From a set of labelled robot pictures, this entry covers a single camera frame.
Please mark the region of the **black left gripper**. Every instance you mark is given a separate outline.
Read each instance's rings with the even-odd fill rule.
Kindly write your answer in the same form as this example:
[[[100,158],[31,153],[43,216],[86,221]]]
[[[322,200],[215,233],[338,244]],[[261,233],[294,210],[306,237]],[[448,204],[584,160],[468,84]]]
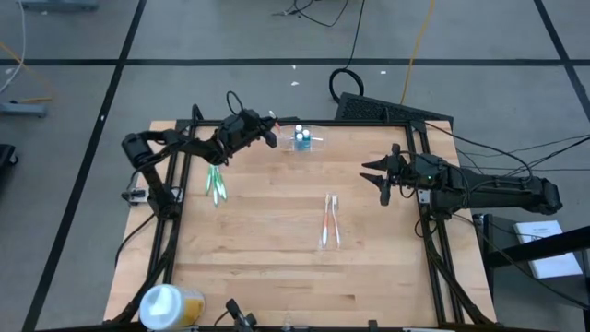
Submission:
[[[243,109],[222,121],[216,130],[216,139],[225,155],[233,155],[242,148],[250,147],[262,138],[270,148],[277,147],[277,136],[273,132],[277,121],[274,117],[261,116],[254,110]]]

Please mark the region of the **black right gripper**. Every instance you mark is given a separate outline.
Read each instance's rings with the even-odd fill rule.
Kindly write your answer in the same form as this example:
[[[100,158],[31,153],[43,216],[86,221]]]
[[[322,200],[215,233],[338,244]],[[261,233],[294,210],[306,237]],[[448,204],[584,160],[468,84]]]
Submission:
[[[420,189],[432,189],[442,181],[440,177],[445,171],[445,162],[431,154],[417,154],[402,151],[397,144],[392,152],[380,160],[361,164],[362,167],[386,173],[374,175],[361,172],[360,176],[376,185],[380,190],[380,204],[388,206],[392,186],[410,186]]]

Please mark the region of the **clear acrylic organizer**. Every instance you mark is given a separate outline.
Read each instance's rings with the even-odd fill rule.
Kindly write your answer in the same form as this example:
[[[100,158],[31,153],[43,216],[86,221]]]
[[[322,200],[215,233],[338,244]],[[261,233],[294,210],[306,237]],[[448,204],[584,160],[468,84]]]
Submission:
[[[294,152],[314,152],[325,147],[328,138],[327,130],[321,126],[302,124],[303,130],[308,129],[311,133],[311,149],[297,151],[294,147],[295,136],[297,135],[295,133],[296,125],[300,124],[282,125],[280,131],[277,131],[277,143],[280,148]]]

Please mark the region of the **black mesh computer case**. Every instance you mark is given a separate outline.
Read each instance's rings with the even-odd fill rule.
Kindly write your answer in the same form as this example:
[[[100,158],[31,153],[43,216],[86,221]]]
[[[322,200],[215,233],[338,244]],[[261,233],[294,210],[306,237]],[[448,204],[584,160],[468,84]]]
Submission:
[[[336,120],[380,120],[392,122],[443,121],[450,125],[454,118],[441,113],[433,113],[388,101],[380,101],[360,95],[343,92],[336,109]]]

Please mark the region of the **black side stand beam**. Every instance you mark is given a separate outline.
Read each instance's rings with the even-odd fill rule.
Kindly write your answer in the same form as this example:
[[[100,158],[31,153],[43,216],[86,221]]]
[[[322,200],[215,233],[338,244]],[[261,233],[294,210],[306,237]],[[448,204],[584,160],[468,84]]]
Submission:
[[[506,267],[555,255],[590,249],[590,226],[549,236],[530,243],[517,244],[484,255],[485,267]]]

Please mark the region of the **white paper booklet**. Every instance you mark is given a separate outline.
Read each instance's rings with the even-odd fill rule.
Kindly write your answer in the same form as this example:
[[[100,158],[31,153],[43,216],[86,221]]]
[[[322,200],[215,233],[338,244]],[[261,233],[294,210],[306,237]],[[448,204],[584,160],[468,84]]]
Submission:
[[[513,225],[520,244],[530,243],[562,234],[557,220],[517,222]],[[582,269],[572,252],[528,262],[536,279],[552,279],[582,275]]]

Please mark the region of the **grey floor stand base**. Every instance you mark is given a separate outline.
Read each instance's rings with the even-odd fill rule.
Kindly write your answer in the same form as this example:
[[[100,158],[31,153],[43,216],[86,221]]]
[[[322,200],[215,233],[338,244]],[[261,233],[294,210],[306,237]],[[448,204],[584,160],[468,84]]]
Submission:
[[[98,0],[18,0],[24,9],[33,11],[94,11],[99,8]]]
[[[45,105],[0,102],[0,114],[2,115],[35,116],[44,118],[47,113],[48,111]]]

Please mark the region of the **black caster base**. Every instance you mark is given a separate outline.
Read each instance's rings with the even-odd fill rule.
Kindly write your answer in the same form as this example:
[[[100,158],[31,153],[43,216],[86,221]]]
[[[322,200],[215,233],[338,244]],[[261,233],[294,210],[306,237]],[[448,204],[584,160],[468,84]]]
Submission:
[[[8,176],[17,163],[16,148],[12,145],[0,144],[0,181]]]

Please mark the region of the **black aluminium table frame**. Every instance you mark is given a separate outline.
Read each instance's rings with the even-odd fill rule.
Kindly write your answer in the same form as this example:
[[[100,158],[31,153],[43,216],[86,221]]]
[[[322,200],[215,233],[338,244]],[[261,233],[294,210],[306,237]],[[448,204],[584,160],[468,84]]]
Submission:
[[[158,172],[184,188],[178,221],[155,222],[148,206],[134,207],[105,318],[113,320],[136,295],[154,255],[178,232],[171,269],[162,279],[201,291],[200,324],[227,325],[234,299],[262,326],[437,326],[460,317],[447,286],[431,278],[409,190],[394,190],[381,206],[361,164],[393,144],[417,148],[419,134],[379,122],[318,124],[323,149],[294,152],[254,142],[222,172],[228,199],[215,208],[206,196],[207,165],[197,157],[164,161]],[[328,241],[321,245],[325,196],[330,195]],[[331,210],[338,196],[336,236]]]

